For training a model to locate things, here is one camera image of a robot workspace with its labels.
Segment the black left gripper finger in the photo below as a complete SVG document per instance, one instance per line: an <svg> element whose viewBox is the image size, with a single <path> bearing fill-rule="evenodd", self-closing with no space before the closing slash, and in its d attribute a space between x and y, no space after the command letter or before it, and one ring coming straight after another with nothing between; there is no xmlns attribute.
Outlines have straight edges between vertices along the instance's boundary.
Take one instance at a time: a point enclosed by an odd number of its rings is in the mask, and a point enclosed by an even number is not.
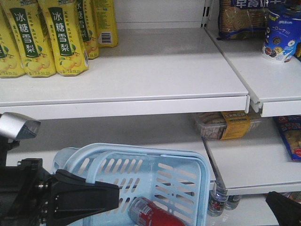
<svg viewBox="0 0 301 226"><path fill-rule="evenodd" d="M114 184L87 183L63 169L51 175L47 183L47 226L67 226L119 206L119 187Z"/></svg>

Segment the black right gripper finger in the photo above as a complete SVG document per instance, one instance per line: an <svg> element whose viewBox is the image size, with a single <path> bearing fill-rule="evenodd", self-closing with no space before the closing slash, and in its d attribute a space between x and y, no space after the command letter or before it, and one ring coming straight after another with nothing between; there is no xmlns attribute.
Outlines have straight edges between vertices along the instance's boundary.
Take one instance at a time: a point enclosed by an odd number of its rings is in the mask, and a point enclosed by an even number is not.
<svg viewBox="0 0 301 226"><path fill-rule="evenodd" d="M301 204L275 191L269 192L265 199L280 226L301 225Z"/></svg>

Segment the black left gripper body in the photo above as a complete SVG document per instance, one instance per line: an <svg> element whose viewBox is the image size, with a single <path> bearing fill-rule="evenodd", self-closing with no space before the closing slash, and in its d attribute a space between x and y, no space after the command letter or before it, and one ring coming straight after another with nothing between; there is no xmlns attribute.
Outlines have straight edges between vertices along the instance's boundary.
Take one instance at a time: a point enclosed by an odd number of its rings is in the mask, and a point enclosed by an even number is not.
<svg viewBox="0 0 301 226"><path fill-rule="evenodd" d="M25 158L7 166L8 151L18 141L0 138L0 224L2 226L54 226L50 200L51 174L41 158Z"/></svg>

